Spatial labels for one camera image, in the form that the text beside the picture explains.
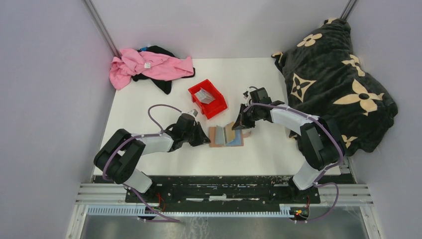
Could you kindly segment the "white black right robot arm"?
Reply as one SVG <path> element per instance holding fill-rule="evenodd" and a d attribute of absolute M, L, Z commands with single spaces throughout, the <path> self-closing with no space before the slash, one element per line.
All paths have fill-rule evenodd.
<path fill-rule="evenodd" d="M 305 162 L 290 179 L 287 195 L 293 203 L 302 202 L 308 195 L 307 189 L 343 161 L 346 147 L 336 123 L 331 118 L 309 115 L 282 101 L 273 101 L 265 88 L 249 87 L 243 96 L 245 103 L 240 105 L 233 130 L 251 129 L 257 121 L 264 120 L 297 135 Z"/>

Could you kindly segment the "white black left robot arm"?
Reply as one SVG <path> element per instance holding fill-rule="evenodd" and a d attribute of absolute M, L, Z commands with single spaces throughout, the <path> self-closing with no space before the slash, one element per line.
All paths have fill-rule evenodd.
<path fill-rule="evenodd" d="M 153 180 L 136 169 L 142 156 L 173 152 L 188 143 L 192 147 L 209 144 L 200 122 L 193 114 L 182 113 L 177 121 L 159 133 L 134 135 L 118 129 L 94 157 L 105 180 L 122 184 L 137 191 L 144 202 L 152 202 L 157 195 Z"/>

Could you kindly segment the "tan leather card holder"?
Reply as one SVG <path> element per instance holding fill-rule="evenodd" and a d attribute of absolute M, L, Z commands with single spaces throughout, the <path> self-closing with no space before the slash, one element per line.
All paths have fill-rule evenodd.
<path fill-rule="evenodd" d="M 226 126 L 210 126 L 208 128 L 211 148 L 244 146 L 244 139 L 251 135 L 251 129 L 233 130 L 234 122 Z"/>

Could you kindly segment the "red plastic bin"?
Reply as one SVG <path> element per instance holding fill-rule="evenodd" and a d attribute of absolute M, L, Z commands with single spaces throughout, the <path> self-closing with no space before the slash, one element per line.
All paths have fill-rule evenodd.
<path fill-rule="evenodd" d="M 209 120 L 228 109 L 223 94 L 208 79 L 190 87 L 188 92 L 191 95 L 192 102 L 200 108 L 201 113 Z"/>

